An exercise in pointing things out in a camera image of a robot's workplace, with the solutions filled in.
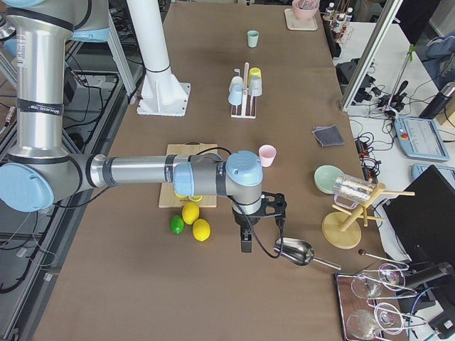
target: stainless steel scoop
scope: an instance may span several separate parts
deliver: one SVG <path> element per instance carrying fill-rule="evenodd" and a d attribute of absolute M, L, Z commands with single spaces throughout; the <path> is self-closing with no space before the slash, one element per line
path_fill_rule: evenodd
<path fill-rule="evenodd" d="M 280 247 L 281 240 L 278 239 L 273 246 L 275 252 L 279 252 Z M 310 264 L 312 261 L 315 261 L 325 266 L 329 266 L 335 270 L 341 270 L 341 266 L 338 264 L 314 256 L 313 247 L 301 239 L 283 238 L 282 256 L 299 266 L 305 266 Z"/>

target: pink cup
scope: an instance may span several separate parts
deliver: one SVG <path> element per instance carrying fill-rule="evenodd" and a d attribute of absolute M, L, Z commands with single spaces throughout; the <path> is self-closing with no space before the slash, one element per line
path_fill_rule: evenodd
<path fill-rule="evenodd" d="M 301 20 L 309 20 L 314 17 L 314 14 L 319 10 L 319 7 L 316 7 L 314 9 L 300 9 L 299 5 L 302 3 L 303 0 L 293 0 L 292 1 L 292 13 L 294 13 L 294 16 Z M 317 2 L 319 4 L 319 1 L 313 1 L 313 0 L 307 0 L 307 4 L 312 4 L 313 2 Z"/>
<path fill-rule="evenodd" d="M 270 167 L 276 155 L 277 155 L 276 148 L 270 146 L 269 144 L 265 144 L 261 148 L 259 148 L 259 158 L 261 159 L 262 167 Z"/>

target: wooden tray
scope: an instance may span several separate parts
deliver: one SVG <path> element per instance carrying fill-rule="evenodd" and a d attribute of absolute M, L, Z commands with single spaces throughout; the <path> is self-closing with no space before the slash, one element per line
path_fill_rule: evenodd
<path fill-rule="evenodd" d="M 218 147 L 217 144 L 168 144 L 166 155 L 194 155 L 204 149 Z M 171 183 L 161 184 L 161 191 L 159 193 L 158 207 L 183 207 L 189 199 L 179 200 L 174 191 Z M 204 195 L 203 199 L 198 202 L 199 207 L 216 207 L 216 195 Z"/>

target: computer monitor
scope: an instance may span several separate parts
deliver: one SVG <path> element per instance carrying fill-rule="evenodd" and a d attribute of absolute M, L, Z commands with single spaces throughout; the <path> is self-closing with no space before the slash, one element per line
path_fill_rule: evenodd
<path fill-rule="evenodd" d="M 415 196 L 392 199 L 384 210 L 412 263 L 448 262 L 455 267 L 455 189 L 430 166 L 406 190 Z M 455 276 L 428 285 L 437 286 L 432 292 L 455 323 Z"/>

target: brown table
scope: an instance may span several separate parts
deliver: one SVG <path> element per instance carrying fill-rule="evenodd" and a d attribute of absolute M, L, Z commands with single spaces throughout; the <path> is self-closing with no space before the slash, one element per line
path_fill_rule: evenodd
<path fill-rule="evenodd" d="M 319 192 L 314 170 L 333 164 L 361 176 L 348 118 L 322 24 L 288 31 L 283 6 L 172 4 L 164 29 L 173 73 L 191 82 L 184 118 L 144 117 L 130 107 L 113 156 L 163 155 L 167 144 L 217 143 L 233 151 L 273 144 L 278 155 L 264 170 L 263 188 L 286 195 L 285 235 L 310 242 L 344 272 L 370 263 L 357 249 L 331 246 L 321 232 L 333 198 Z M 260 32 L 250 49 L 246 32 Z M 228 86 L 245 61 L 262 69 L 264 94 L 255 120 L 231 119 Z M 313 126 L 336 124 L 345 146 L 321 148 Z M 271 260 L 256 243 L 240 253 L 239 227 L 229 200 L 202 209 L 212 227 L 197 242 L 191 228 L 168 228 L 179 209 L 159 209 L 160 185 L 125 185 L 87 209 L 36 340 L 339 340 L 333 273 L 318 264 Z M 274 220 L 257 233 L 269 249 Z M 359 245 L 381 253 L 377 228 Z"/>

